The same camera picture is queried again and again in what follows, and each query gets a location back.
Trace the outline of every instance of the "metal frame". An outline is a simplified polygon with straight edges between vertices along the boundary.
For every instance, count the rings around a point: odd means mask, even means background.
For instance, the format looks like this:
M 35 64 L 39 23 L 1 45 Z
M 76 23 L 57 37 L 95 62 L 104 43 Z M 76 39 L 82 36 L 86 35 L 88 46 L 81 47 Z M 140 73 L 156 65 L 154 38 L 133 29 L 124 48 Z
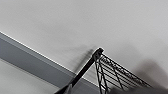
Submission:
M 71 94 L 71 89 L 76 85 L 79 79 L 85 74 L 85 72 L 90 68 L 90 66 L 98 60 L 103 52 L 102 48 L 97 49 L 86 65 L 82 68 L 82 70 L 70 81 L 68 85 L 57 91 L 55 94 Z
M 101 94 L 108 94 L 112 88 L 152 87 L 103 54 L 95 60 L 95 65 Z

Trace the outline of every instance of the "ceiling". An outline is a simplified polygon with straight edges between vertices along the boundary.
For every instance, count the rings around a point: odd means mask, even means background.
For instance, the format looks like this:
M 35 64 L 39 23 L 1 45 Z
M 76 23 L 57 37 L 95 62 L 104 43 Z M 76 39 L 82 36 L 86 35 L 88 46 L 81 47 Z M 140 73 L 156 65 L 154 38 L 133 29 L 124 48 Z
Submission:
M 70 71 L 84 64 L 90 49 L 102 47 L 104 54 L 131 71 L 151 60 L 168 74 L 166 0 L 0 2 L 3 34 Z M 84 77 L 97 83 L 94 66 Z

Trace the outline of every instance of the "metal wire grid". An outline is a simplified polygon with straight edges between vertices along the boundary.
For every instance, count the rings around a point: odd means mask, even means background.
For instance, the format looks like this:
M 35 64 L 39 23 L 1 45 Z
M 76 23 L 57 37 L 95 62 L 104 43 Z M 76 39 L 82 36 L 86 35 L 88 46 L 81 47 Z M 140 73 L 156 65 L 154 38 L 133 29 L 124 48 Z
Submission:
M 95 65 L 101 94 L 108 94 L 113 87 L 121 90 L 151 87 L 145 81 L 103 54 L 95 61 Z

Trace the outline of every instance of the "gray surface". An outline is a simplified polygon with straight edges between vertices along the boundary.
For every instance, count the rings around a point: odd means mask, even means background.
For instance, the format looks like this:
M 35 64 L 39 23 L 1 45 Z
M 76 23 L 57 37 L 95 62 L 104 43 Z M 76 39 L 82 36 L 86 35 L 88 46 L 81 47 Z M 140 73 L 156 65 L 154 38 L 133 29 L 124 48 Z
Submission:
M 0 31 L 72 72 L 96 46 L 130 71 L 152 59 L 168 74 L 167 11 L 167 0 L 0 0 Z M 96 84 L 95 69 L 84 78 Z
M 74 74 L 47 58 L 0 33 L 0 58 L 61 88 Z M 98 87 L 82 79 L 74 87 L 74 94 L 97 94 Z
M 53 94 L 58 87 L 0 59 L 1 94 Z

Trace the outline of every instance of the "wire rack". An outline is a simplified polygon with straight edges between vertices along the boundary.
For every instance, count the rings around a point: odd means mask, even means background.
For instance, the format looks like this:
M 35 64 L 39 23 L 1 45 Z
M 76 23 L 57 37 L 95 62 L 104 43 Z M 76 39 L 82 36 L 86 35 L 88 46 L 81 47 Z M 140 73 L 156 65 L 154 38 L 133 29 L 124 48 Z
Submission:
M 114 87 L 125 91 L 136 87 L 152 87 L 103 54 L 95 60 L 95 65 L 101 94 L 108 94 Z

